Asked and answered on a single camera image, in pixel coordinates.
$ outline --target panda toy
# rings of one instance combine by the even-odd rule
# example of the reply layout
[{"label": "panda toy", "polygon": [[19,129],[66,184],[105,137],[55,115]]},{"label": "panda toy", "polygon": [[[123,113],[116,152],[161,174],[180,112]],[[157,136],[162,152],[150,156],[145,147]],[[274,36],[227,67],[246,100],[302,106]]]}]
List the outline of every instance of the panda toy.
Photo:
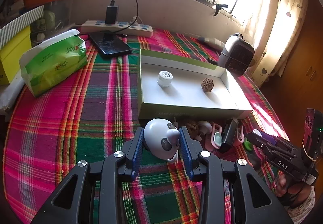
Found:
[{"label": "panda toy", "polygon": [[155,118],[143,131],[143,144],[154,156],[175,163],[178,158],[180,132],[166,119]]}]

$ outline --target green tissue packaging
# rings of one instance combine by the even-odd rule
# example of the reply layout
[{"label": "green tissue packaging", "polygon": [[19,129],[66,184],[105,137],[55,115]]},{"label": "green tissue packaging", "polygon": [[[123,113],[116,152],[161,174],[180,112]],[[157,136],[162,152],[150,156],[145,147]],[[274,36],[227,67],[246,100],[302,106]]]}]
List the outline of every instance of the green tissue packaging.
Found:
[{"label": "green tissue packaging", "polygon": [[21,76],[37,97],[88,63],[85,41],[69,30],[25,52],[20,60]]}]

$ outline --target curtain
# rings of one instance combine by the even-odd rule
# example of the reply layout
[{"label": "curtain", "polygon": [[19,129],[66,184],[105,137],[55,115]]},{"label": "curtain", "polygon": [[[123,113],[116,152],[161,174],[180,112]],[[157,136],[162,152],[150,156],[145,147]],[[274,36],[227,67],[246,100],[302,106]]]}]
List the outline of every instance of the curtain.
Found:
[{"label": "curtain", "polygon": [[308,0],[254,0],[244,39],[253,45],[247,75],[260,87],[269,76],[282,75],[302,28]]}]

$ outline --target pink clip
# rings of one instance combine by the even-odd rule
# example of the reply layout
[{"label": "pink clip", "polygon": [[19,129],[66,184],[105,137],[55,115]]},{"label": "pink clip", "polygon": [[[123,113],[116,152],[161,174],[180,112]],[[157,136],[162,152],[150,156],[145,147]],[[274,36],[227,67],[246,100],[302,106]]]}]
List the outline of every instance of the pink clip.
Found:
[{"label": "pink clip", "polygon": [[211,144],[214,148],[219,149],[222,144],[222,126],[213,123],[212,134],[211,134]]},{"label": "pink clip", "polygon": [[233,146],[239,146],[244,142],[244,135],[243,135],[243,126],[240,126],[235,133],[235,141],[233,142]]}]

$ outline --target yellow box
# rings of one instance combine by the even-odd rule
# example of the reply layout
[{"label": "yellow box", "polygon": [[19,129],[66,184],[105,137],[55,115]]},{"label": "yellow box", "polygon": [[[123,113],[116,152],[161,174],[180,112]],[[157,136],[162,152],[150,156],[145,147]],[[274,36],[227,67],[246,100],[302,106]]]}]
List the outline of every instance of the yellow box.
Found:
[{"label": "yellow box", "polygon": [[10,84],[19,71],[20,57],[31,49],[29,35],[30,27],[27,26],[0,50],[0,85]]}]

